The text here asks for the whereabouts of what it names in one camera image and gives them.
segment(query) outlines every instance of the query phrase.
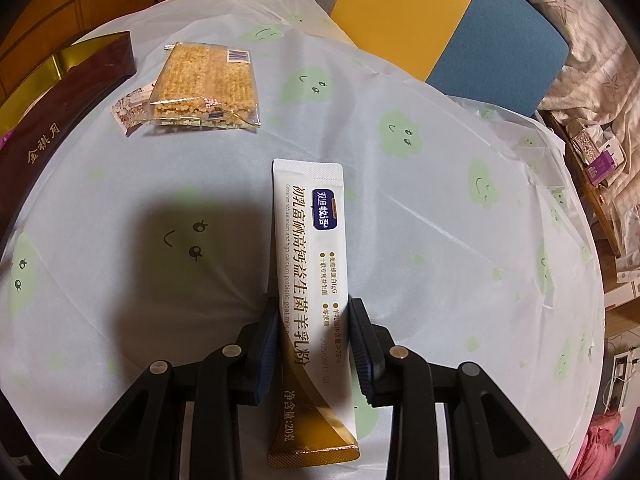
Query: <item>white label sticker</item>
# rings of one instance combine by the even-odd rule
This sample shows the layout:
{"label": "white label sticker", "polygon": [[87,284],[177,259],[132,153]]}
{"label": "white label sticker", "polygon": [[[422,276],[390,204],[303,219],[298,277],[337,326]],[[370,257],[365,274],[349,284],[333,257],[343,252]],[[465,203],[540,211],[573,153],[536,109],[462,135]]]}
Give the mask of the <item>white label sticker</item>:
{"label": "white label sticker", "polygon": [[248,63],[251,64],[248,50],[226,50],[226,60],[229,63]]}

